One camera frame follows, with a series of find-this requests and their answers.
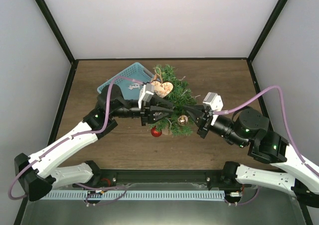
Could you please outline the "brown heart ornament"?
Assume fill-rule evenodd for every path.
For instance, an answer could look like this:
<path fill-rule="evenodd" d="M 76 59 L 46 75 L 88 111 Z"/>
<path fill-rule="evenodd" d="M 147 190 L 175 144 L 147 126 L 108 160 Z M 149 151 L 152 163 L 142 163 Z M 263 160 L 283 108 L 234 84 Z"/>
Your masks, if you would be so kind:
<path fill-rule="evenodd" d="M 163 80 L 161 69 L 154 68 L 155 74 L 151 79 L 151 84 L 154 86 L 154 92 L 160 98 L 165 98 L 173 91 L 173 84 Z"/>

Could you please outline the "small green christmas tree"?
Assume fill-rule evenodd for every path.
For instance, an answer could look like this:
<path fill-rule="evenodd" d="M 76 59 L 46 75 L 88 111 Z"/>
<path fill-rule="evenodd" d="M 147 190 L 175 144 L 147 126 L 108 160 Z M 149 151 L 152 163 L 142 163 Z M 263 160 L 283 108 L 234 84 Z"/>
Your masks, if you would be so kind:
<path fill-rule="evenodd" d="M 188 82 L 184 78 L 178 78 L 175 75 L 174 67 L 169 64 L 162 67 L 160 64 L 155 67 L 161 69 L 163 80 L 166 82 L 171 82 L 173 84 L 173 91 L 166 96 L 164 99 L 170 101 L 174 104 L 174 113 L 160 121 L 152 124 L 150 128 L 156 126 L 157 130 L 167 129 L 169 133 L 173 136 L 189 136 L 193 133 L 192 122 L 188 122 L 185 126 L 180 126 L 177 123 L 177 119 L 183 114 L 186 115 L 183 106 L 185 105 L 195 105 L 196 99 L 191 94 L 191 90 L 188 88 Z"/>

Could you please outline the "red ball ornament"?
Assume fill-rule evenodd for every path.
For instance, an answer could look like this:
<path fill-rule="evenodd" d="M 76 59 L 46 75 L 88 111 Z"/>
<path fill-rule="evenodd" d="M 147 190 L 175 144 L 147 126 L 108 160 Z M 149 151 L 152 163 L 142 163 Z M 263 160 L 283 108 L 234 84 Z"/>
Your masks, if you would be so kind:
<path fill-rule="evenodd" d="M 154 126 L 151 128 L 151 135 L 153 137 L 160 137 L 162 135 L 162 131 L 161 130 L 157 130 L 157 127 Z"/>

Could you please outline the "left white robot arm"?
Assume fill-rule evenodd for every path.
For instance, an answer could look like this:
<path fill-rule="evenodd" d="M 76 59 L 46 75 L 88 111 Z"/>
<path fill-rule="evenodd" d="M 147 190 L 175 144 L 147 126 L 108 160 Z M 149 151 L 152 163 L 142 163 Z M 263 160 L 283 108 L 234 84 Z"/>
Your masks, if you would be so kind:
<path fill-rule="evenodd" d="M 15 183 L 19 183 L 24 191 L 19 198 L 28 198 L 31 202 L 66 185 L 98 189 L 102 175 L 94 161 L 69 167 L 60 167 L 60 164 L 110 133 L 118 125 L 115 120 L 117 117 L 140 118 L 145 126 L 173 114 L 173 110 L 174 104 L 158 96 L 150 83 L 142 84 L 137 100 L 126 100 L 121 88 L 110 83 L 98 95 L 94 109 L 71 131 L 36 153 L 21 153 L 15 157 L 15 178 L 9 186 L 8 197 L 11 200 L 18 199 L 12 195 Z"/>

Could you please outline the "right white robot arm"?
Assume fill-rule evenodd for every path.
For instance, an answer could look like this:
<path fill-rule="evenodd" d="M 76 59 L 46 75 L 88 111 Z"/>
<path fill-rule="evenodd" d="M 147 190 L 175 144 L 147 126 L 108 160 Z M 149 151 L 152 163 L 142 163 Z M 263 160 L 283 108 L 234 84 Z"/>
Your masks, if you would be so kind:
<path fill-rule="evenodd" d="M 269 129 L 270 120 L 252 107 L 236 111 L 236 120 L 213 114 L 205 106 L 184 106 L 205 138 L 209 131 L 229 144 L 248 147 L 248 155 L 260 163 L 279 168 L 279 172 L 254 169 L 236 162 L 226 162 L 221 180 L 228 187 L 251 184 L 287 193 L 309 207 L 319 206 L 318 166 L 302 155 L 284 137 Z"/>

